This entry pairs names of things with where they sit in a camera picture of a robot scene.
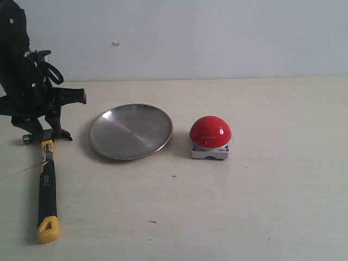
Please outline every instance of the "stainless steel plate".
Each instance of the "stainless steel plate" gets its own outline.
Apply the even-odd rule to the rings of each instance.
[[[127,104],[103,113],[92,125],[89,139],[100,154],[133,160],[163,148],[173,124],[162,110],[146,104]]]

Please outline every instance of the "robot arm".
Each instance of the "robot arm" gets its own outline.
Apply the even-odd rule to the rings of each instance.
[[[61,129],[61,106],[86,103],[83,89],[54,88],[61,84],[61,73],[44,57],[51,51],[31,52],[27,20],[23,9],[13,0],[0,0],[0,85],[6,96],[0,97],[0,115],[12,116],[12,124],[30,133],[31,141],[44,135],[38,118],[45,116],[54,138],[71,140]]]

